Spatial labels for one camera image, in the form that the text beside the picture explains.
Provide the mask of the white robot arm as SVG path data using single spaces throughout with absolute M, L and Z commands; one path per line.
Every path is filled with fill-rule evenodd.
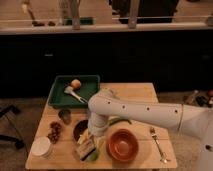
M 93 136 L 103 136 L 110 116 L 140 121 L 177 130 L 202 141 L 195 171 L 213 171 L 213 108 L 185 104 L 148 103 L 121 100 L 111 90 L 100 90 L 88 101 L 88 130 Z

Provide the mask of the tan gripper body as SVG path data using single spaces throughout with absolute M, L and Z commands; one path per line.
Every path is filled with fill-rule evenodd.
M 94 141 L 92 139 L 88 139 L 77 147 L 76 152 L 79 158 L 84 161 L 95 150 L 96 147 Z

